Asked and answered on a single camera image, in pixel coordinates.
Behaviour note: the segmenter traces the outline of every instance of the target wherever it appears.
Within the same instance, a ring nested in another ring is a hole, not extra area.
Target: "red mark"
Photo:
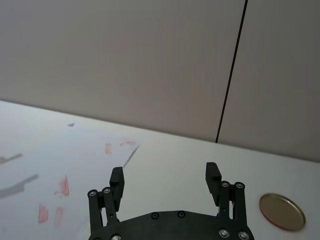
[[[125,144],[134,146],[134,145],[136,145],[136,142],[135,141],[123,141],[122,143],[120,143],[120,146],[123,146]]]
[[[54,195],[62,194],[64,196],[69,196],[69,183],[67,175],[65,175],[64,180],[59,183],[60,191],[55,191]]]
[[[54,228],[59,228],[64,221],[64,208],[59,206],[55,211]]]
[[[44,206],[40,203],[38,223],[42,224],[42,223],[45,223],[46,221],[48,221],[48,216],[49,216],[48,209],[46,208],[46,206]]]
[[[107,155],[111,155],[112,152],[111,152],[111,143],[106,143],[105,144],[105,150],[104,150],[105,154]]]

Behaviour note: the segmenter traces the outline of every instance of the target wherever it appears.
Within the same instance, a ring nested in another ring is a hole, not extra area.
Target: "round metal lid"
[[[298,231],[306,224],[304,212],[285,196],[267,193],[260,198],[259,207],[265,218],[281,229]]]

